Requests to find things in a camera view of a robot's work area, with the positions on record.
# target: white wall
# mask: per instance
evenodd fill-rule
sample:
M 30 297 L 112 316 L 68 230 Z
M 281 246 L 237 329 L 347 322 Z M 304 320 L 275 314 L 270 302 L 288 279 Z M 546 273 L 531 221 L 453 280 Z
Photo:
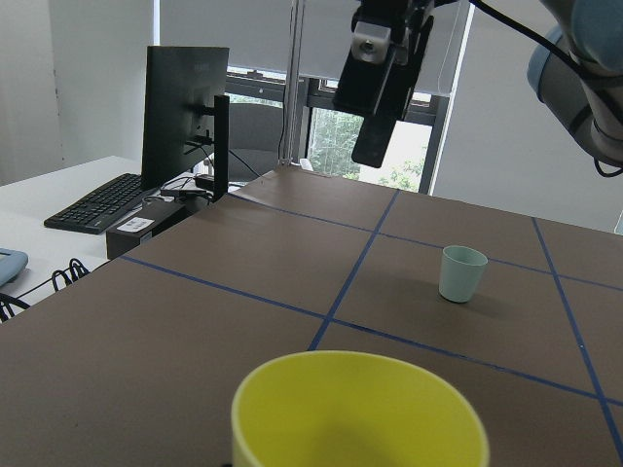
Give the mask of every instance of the white wall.
M 554 25 L 537 0 L 495 6 L 541 34 Z M 433 194 L 612 232 L 623 176 L 599 176 L 537 100 L 526 79 L 533 49 L 476 12 Z
M 0 2 L 0 185 L 63 167 L 48 0 Z
M 153 0 L 50 0 L 67 166 L 140 160 Z

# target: computer monitor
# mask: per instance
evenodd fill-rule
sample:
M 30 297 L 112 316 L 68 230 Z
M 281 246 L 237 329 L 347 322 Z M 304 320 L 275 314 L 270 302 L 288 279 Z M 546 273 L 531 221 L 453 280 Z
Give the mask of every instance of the computer monitor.
M 205 158 L 188 143 L 215 137 L 214 117 L 206 113 L 214 106 L 214 96 L 225 93 L 228 57 L 226 48 L 147 48 L 144 190 L 160 187 Z

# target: metal pole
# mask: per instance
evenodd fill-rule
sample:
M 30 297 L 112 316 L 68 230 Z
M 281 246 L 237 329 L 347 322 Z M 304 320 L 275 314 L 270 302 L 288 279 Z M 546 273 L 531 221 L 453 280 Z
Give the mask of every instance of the metal pole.
M 289 165 L 296 151 L 296 104 L 299 85 L 299 65 L 301 63 L 301 38 L 303 37 L 303 17 L 306 0 L 292 0 L 292 19 L 290 22 L 290 52 L 288 57 L 287 79 L 283 108 L 285 112 L 283 152 L 279 153 L 279 164 Z

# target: yellow cup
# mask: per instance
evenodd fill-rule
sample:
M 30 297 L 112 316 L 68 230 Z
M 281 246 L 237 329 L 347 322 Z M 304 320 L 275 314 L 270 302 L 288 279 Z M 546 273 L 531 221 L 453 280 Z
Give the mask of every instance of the yellow cup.
M 392 358 L 314 351 L 267 362 L 232 406 L 234 467 L 485 467 L 478 415 L 448 382 Z

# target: black keyboard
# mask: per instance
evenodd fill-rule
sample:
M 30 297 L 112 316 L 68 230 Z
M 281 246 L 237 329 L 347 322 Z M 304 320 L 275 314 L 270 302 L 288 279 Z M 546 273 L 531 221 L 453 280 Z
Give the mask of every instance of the black keyboard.
M 43 225 L 64 231 L 101 234 L 155 191 L 141 191 L 140 175 L 125 173 L 46 219 Z

